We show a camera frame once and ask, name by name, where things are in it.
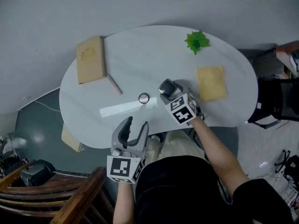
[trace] wooden board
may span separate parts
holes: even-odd
[[[52,219],[52,224],[78,223],[106,179],[106,169],[96,168],[75,194]]]
[[[5,200],[0,198],[0,203],[5,203],[13,206],[22,206],[22,207],[62,207],[66,204],[67,200],[55,201],[55,202],[42,202],[42,203],[26,203],[26,202],[17,202],[11,200]]]
[[[58,211],[24,211],[0,205],[0,209],[29,217],[54,217]]]
[[[76,152],[81,151],[82,143],[71,134],[65,123],[62,127],[61,140]]]
[[[92,37],[77,45],[78,83],[106,77],[103,40],[99,36]]]
[[[106,197],[106,195],[102,189],[98,192],[97,196],[100,199],[100,202],[102,204],[101,206],[105,207],[105,209],[108,211],[108,213],[113,216],[114,207],[112,206],[112,204],[110,203],[110,201],[108,200],[108,198]]]
[[[0,193],[0,197],[14,199],[14,200],[40,200],[40,199],[46,200],[46,199],[68,197],[68,196],[72,196],[74,193],[75,193],[74,190],[67,191],[67,192],[57,192],[57,193],[38,194],[38,195],[18,195],[18,194]]]
[[[9,175],[5,176],[4,178],[2,178],[0,180],[0,192],[4,189],[6,189],[10,184],[12,184],[15,180],[17,180],[20,177],[20,172],[27,168],[28,166],[30,166],[31,164],[33,164],[35,162],[35,160],[30,161],[26,164],[24,164],[22,167],[19,167],[18,169],[16,169],[15,171],[13,171],[12,173],[10,173]]]
[[[94,205],[90,204],[89,210],[97,218],[99,223],[108,224],[99,211],[94,207]]]
[[[37,195],[74,190],[79,188],[86,178],[55,174],[44,185],[37,187],[7,187],[2,192],[13,195]]]
[[[70,177],[74,177],[74,178],[87,178],[90,174],[87,173],[77,173],[77,172],[70,172],[70,171],[62,171],[62,170],[58,170],[56,169],[54,171],[54,173],[58,174],[58,175],[63,175],[63,176],[70,176]]]

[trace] oval table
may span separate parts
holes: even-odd
[[[145,121],[149,134],[187,128],[166,111],[158,87],[167,78],[187,80],[199,92],[196,67],[222,65],[227,98],[201,102],[208,126],[234,127],[246,122],[257,102],[257,80],[249,61],[226,42],[205,34],[210,47],[194,55],[184,40],[196,31],[176,26],[147,26],[119,32],[104,39],[107,72],[123,91],[119,95],[107,78],[78,84],[76,60],[60,87],[59,104],[72,135],[93,148],[111,147],[111,135],[133,116],[129,140],[136,139]],[[138,96],[147,93],[142,105]]]

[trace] cable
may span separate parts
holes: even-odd
[[[50,109],[50,110],[54,110],[54,109],[52,109],[52,108],[46,106],[45,104],[43,104],[43,103],[41,103],[41,102],[38,102],[38,101],[36,101],[36,100],[34,100],[34,102],[37,102],[37,103],[39,103],[39,104],[41,104],[41,105],[44,105],[45,107],[47,107],[47,108]]]
[[[280,174],[278,175],[278,179],[280,178],[279,176],[280,176]],[[277,179],[276,181],[278,181],[278,179]],[[278,183],[278,185],[281,183],[281,180],[282,180],[282,179],[283,179],[283,178],[280,178],[280,179],[279,179],[279,183]],[[274,185],[276,184],[276,181],[273,183],[272,187],[274,187]]]
[[[277,177],[272,176],[272,175],[270,175],[270,174],[265,174],[265,175],[263,175],[263,176],[258,176],[258,177],[256,177],[256,178],[254,178],[253,180],[255,180],[255,179],[259,178],[259,177],[265,177],[265,176],[274,177],[274,178],[276,179],[275,182],[274,182],[273,185],[272,185],[272,187],[274,187],[274,185],[276,184],[276,181],[279,179],[280,174],[279,174]]]

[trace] white cable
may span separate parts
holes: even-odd
[[[34,102],[37,102],[37,103],[39,103],[39,104],[41,104],[41,105],[44,105],[44,106],[46,106],[45,104],[43,104],[43,103],[41,103],[41,102],[38,102],[38,101],[36,101],[36,100],[34,100]]]

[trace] green leaf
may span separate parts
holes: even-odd
[[[190,47],[190,50],[192,50],[195,55],[201,47],[210,46],[210,40],[206,38],[206,36],[202,33],[202,30],[187,34],[185,42],[187,43],[187,48]]]

